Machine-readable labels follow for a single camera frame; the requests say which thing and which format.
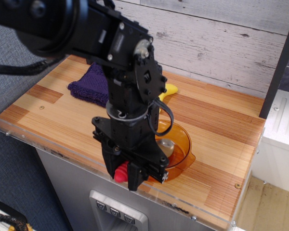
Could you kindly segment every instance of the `wooden floor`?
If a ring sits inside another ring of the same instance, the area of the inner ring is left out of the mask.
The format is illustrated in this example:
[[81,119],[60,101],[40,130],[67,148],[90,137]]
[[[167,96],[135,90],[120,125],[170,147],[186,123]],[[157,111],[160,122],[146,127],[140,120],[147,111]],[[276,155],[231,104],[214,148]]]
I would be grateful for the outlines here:
[[237,226],[245,231],[289,231],[289,192],[252,177]]

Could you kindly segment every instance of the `orange bowl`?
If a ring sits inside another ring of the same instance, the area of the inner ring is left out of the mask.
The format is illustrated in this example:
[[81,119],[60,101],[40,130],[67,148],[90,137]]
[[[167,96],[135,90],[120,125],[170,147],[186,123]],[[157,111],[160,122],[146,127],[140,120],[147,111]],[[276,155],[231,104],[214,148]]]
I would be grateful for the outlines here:
[[[165,131],[170,125],[170,121],[159,120],[158,132]],[[171,156],[168,157],[169,165],[166,167],[168,171],[168,179],[172,180],[178,177],[185,169],[191,166],[195,161],[195,156],[192,154],[192,141],[187,131],[180,125],[174,123],[171,131],[165,136],[156,136],[156,141],[161,139],[169,139],[174,143],[174,151]],[[149,177],[149,181],[156,181],[152,177]]]

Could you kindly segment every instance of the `white wooden wall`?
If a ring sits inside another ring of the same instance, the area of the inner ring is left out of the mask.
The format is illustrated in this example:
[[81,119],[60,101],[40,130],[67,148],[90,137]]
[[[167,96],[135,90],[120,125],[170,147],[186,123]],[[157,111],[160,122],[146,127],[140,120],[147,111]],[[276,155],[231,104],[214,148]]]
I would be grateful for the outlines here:
[[264,98],[289,31],[289,0],[115,0],[149,29],[163,69]]

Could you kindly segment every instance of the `wooden surface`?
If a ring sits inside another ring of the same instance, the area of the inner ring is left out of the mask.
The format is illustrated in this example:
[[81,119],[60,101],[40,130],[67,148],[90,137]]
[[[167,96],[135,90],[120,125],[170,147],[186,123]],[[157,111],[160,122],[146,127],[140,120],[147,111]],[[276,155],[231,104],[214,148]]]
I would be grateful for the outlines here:
[[289,231],[289,192],[252,177],[237,225],[245,231]]
[[[70,56],[5,110],[0,126],[62,158],[106,173],[91,124],[94,116],[107,117],[105,109],[73,98],[66,88],[88,67],[85,60]],[[164,102],[172,109],[175,123],[189,133],[196,161],[175,180],[163,185],[150,182],[140,190],[164,201],[165,206],[176,203],[171,209],[180,208],[187,216],[197,215],[204,223],[226,229],[225,221],[231,222],[241,193],[235,184],[243,186],[263,130],[265,121],[258,118],[263,100],[171,73],[164,75],[179,88]],[[160,118],[168,119],[164,112]]]
[[289,0],[141,0],[141,5],[287,35]]
[[289,30],[289,0],[132,2],[116,0],[116,9],[149,29],[164,70],[265,98]]

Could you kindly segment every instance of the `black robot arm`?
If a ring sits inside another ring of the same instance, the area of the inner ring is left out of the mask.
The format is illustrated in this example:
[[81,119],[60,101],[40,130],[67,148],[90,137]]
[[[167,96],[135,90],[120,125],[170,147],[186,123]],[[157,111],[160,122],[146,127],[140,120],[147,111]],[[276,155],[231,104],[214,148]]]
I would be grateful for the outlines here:
[[102,65],[108,81],[110,119],[95,117],[94,137],[101,142],[108,173],[128,161],[132,191],[152,176],[164,182],[169,161],[155,141],[159,101],[167,79],[154,59],[153,38],[95,0],[0,0],[0,24],[14,28],[35,55],[74,54]]

